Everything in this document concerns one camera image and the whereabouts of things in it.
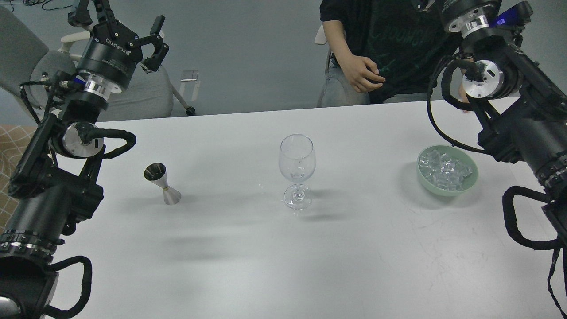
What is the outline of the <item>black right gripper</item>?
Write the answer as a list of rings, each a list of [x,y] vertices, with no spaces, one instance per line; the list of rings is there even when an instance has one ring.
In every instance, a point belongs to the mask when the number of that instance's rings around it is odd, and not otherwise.
[[[501,0],[440,0],[438,11],[447,32],[488,27],[499,12]]]

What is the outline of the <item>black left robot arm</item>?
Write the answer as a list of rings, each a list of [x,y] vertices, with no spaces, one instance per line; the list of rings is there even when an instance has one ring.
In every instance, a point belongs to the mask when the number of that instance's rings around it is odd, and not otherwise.
[[[138,64],[158,71],[169,46],[157,16],[150,34],[140,37],[116,19],[107,0],[77,0],[68,23],[87,30],[85,51],[72,62],[44,71],[41,79],[21,79],[21,99],[37,123],[9,181],[8,195],[19,204],[1,234],[1,317],[69,319],[87,304],[93,266],[84,256],[53,263],[63,236],[93,216],[103,200],[97,178],[103,160],[134,147],[136,136],[98,128],[97,120],[114,93],[123,93]]]

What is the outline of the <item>person's forearm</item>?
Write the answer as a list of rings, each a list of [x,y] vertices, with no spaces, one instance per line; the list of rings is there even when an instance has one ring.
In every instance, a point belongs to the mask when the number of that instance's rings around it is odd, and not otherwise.
[[[346,42],[346,31],[342,22],[330,20],[322,22],[326,40],[334,53],[335,59],[342,67],[350,66],[356,62],[356,56],[350,50]]]

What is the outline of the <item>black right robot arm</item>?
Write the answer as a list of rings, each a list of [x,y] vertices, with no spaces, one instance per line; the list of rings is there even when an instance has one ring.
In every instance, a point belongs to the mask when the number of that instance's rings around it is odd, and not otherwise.
[[[559,257],[566,258],[566,95],[520,48],[532,7],[522,1],[500,12],[500,0],[414,0],[412,4],[418,12],[437,12],[446,32],[462,36],[460,52],[443,57],[435,67],[427,94],[431,96],[441,74],[443,99],[478,118],[479,147],[460,143],[439,129],[431,105],[429,120],[453,147],[488,154],[498,162],[523,161],[530,167],[544,192],[508,188],[502,196],[504,222],[518,244],[553,252],[550,281]],[[556,239],[535,241],[521,234],[513,204],[517,195],[543,203]]]

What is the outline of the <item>person's hand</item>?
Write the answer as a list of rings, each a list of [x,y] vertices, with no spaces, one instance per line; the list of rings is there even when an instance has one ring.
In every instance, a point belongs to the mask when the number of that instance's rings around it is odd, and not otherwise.
[[[377,64],[368,57],[351,54],[344,57],[339,64],[356,93],[369,93],[381,88],[385,83],[385,78],[379,74]]]

